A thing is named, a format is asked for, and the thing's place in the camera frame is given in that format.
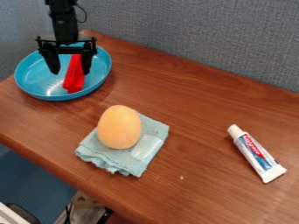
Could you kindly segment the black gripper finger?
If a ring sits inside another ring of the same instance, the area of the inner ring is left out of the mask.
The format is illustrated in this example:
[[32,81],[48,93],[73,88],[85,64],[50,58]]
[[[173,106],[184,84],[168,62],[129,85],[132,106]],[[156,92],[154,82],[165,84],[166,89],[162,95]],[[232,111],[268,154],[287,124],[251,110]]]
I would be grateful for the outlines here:
[[90,62],[92,62],[92,54],[82,53],[81,54],[81,69],[84,74],[89,73]]
[[44,60],[48,65],[48,68],[53,74],[57,74],[61,69],[61,63],[58,59],[58,55],[54,52],[46,52],[44,55]]

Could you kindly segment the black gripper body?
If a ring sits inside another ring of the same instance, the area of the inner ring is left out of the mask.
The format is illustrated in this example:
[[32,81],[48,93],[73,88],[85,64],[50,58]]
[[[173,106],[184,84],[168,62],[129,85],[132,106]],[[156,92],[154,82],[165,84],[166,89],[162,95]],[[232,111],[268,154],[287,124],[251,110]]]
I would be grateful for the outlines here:
[[40,54],[42,56],[46,54],[96,54],[96,39],[81,38],[78,35],[78,26],[74,12],[50,12],[49,16],[52,21],[53,35],[48,37],[36,37]]

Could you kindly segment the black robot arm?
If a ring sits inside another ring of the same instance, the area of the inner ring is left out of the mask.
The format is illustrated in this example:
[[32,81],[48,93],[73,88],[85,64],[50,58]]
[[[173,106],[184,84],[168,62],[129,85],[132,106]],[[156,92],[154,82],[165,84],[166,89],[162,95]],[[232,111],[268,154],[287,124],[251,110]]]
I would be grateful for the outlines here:
[[84,38],[78,34],[78,20],[74,8],[81,6],[77,0],[44,0],[49,6],[49,18],[53,35],[48,38],[37,36],[37,51],[53,74],[61,70],[60,54],[78,54],[81,56],[81,70],[89,73],[92,57],[97,54],[94,37]]

